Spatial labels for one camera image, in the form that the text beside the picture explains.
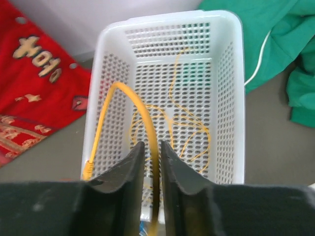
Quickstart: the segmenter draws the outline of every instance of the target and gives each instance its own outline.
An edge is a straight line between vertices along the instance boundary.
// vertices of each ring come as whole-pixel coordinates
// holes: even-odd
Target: green fabric
[[[291,74],[287,87],[293,107],[291,120],[315,127],[315,0],[204,0],[199,9],[229,10],[241,19],[246,80],[253,74],[262,42],[271,30],[261,67],[246,93],[279,74],[302,52],[303,70],[297,68]]]

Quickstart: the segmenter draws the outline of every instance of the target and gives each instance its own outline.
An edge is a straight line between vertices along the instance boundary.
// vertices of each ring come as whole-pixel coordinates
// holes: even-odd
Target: graphic print on red cloth
[[[90,73],[0,1],[0,167],[85,113]]]

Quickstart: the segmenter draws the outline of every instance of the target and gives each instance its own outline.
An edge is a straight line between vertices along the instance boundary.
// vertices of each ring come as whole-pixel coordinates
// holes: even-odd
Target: cloth
[[[85,113],[90,73],[0,1],[0,167]]]
[[[315,35],[314,0],[204,0],[199,9],[229,10],[241,19],[244,31],[246,80],[253,74],[262,42],[271,30],[261,67],[246,86],[246,93],[283,71],[304,49],[307,49],[308,43],[313,45],[310,41]],[[314,69],[314,57],[306,57],[310,60],[309,66]],[[314,77],[309,72],[296,70],[290,76],[287,92],[290,106],[293,107],[291,120],[314,127],[315,100],[311,102],[312,95],[309,95],[315,92]],[[305,99],[309,100],[307,104],[303,102]]]

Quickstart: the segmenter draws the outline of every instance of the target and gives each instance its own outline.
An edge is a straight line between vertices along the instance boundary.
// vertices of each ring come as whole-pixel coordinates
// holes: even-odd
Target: laundry basket
[[[242,26],[228,11],[189,11],[134,18],[114,23],[101,32],[96,47],[84,136],[82,170],[89,159],[100,110],[114,81],[130,86],[145,104],[159,106],[169,118],[182,120],[185,111],[172,96],[208,128],[194,133],[192,126],[174,127],[174,150],[205,178],[219,183],[244,182],[245,108]],[[146,168],[141,219],[149,220],[152,190],[151,160],[143,126],[130,128],[136,107],[116,90],[108,108],[94,160],[93,177],[125,157],[133,142],[146,143]],[[157,138],[170,141],[167,122],[150,109]],[[210,151],[203,153],[210,145]],[[161,201],[159,221],[164,222]]]

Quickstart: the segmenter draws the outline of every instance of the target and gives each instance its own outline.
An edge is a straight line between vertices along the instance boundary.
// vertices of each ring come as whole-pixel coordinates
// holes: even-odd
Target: white surface
[[[191,11],[130,19],[105,29],[98,40],[90,87],[82,169],[90,157],[99,112],[113,81],[133,88],[146,104],[163,108],[171,118],[184,114],[169,102],[168,91],[173,78],[176,55],[180,56],[173,97],[181,105],[188,104],[196,116],[208,126],[212,139],[210,165],[202,173],[216,183],[244,183],[245,108],[243,39],[239,19],[226,11]],[[108,170],[129,152],[128,131],[133,105],[120,91],[112,99],[103,125],[94,177]],[[170,140],[165,121],[154,119],[158,140]],[[173,135],[180,154],[182,141],[191,135],[182,126]],[[187,146],[183,160],[200,171],[208,159],[203,155],[190,162],[206,141],[196,138]],[[138,141],[147,141],[143,128]],[[150,185],[150,171],[144,182]],[[145,187],[141,218],[149,220],[151,191]],[[160,221],[164,221],[163,211]]]
[[[10,0],[72,56],[93,56],[99,33],[132,17],[195,10],[201,0]]]

